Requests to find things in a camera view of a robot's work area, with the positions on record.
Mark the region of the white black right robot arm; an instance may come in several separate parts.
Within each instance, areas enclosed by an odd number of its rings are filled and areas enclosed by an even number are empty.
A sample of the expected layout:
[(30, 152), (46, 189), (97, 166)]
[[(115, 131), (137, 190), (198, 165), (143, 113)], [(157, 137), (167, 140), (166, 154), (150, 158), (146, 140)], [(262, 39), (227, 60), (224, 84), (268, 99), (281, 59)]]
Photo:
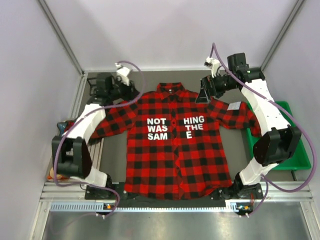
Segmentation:
[(220, 199), (245, 198), (256, 191), (262, 176), (291, 158), (301, 139), (301, 131), (282, 116), (273, 104), (265, 75), (261, 68), (250, 67), (245, 53), (227, 57), (228, 68), (220, 73), (221, 62), (209, 55), (204, 65), (211, 74), (200, 80), (197, 104), (208, 104), (211, 98), (220, 98), (226, 91), (239, 89), (250, 104), (261, 129), (261, 138), (253, 145), (253, 157), (237, 173), (229, 187), (218, 190)]

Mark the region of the red black plaid shirt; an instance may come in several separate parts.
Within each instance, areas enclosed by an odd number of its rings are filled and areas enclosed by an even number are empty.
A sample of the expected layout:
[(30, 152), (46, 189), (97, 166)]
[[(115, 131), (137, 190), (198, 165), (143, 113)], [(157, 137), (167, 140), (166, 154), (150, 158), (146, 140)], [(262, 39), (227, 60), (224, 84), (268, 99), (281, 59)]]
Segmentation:
[(136, 103), (107, 112), (92, 138), (127, 134), (126, 192), (187, 200), (232, 184), (220, 127), (260, 137), (260, 125), (245, 102), (200, 104), (197, 96), (180, 82), (160, 83)]

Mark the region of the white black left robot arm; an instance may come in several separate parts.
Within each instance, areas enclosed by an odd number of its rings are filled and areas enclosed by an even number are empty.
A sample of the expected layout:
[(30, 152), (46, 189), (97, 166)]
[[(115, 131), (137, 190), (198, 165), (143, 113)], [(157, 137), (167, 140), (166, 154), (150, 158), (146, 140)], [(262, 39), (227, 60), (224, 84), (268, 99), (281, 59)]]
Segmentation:
[(71, 179), (73, 183), (90, 185), (102, 190), (112, 186), (111, 177), (98, 170), (89, 152), (88, 143), (95, 129), (113, 108), (114, 101), (123, 99), (132, 102), (139, 92), (129, 79), (130, 71), (117, 70), (115, 74), (99, 73), (88, 79), (90, 97), (83, 111), (70, 128), (66, 122), (58, 124), (59, 135), (51, 141), (53, 180), (57, 176)]

